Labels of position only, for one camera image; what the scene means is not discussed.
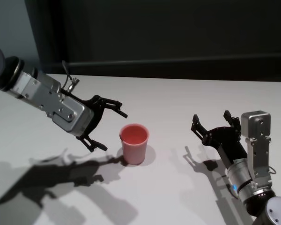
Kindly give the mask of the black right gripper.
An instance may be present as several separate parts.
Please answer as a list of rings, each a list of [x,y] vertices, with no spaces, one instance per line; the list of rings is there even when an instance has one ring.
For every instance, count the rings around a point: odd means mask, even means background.
[[[229,110],[225,110],[223,117],[230,127],[217,127],[207,131],[195,114],[192,119],[191,131],[195,133],[203,145],[215,148],[224,166],[229,168],[235,160],[247,158],[247,153],[240,143],[240,118],[232,117]]]

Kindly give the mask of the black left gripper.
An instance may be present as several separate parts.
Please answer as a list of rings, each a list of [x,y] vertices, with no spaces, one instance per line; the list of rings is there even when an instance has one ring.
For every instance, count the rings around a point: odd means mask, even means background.
[[[103,145],[100,142],[97,142],[89,137],[89,134],[97,127],[99,124],[103,112],[105,109],[111,109],[117,114],[121,115],[124,118],[127,118],[128,115],[121,111],[122,103],[117,100],[112,100],[108,98],[103,98],[99,95],[94,95],[89,100],[82,100],[78,97],[76,97],[73,94],[70,94],[69,92],[67,95],[79,103],[83,104],[87,111],[90,111],[91,117],[90,119],[87,119],[86,122],[82,123],[82,133],[74,135],[76,136],[76,139],[82,142],[82,144],[90,151],[93,152],[96,148],[99,148],[103,151],[107,151],[107,147]]]

